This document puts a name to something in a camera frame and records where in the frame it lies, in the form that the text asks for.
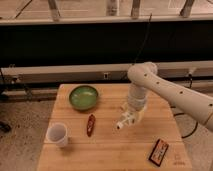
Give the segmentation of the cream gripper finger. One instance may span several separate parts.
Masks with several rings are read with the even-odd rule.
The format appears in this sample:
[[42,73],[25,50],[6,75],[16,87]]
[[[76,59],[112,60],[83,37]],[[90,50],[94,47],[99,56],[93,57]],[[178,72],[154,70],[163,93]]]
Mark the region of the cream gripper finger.
[[129,110],[129,105],[128,105],[126,102],[124,102],[124,103],[121,105],[121,110],[122,110],[123,112],[128,111],[128,110]]
[[143,118],[144,115],[145,115],[145,112],[146,112],[146,108],[143,108],[143,109],[141,109],[140,111],[138,111],[138,112],[136,113],[136,121],[137,121],[137,122],[140,122],[140,121],[142,120],[142,118]]

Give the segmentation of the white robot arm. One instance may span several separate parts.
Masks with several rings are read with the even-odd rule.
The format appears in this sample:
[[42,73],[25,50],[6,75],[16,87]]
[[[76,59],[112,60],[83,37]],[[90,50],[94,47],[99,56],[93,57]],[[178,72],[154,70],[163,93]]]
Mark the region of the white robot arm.
[[142,119],[147,91],[151,90],[213,132],[213,97],[162,79],[157,72],[157,65],[152,62],[135,64],[128,69],[131,84],[117,127],[130,126]]

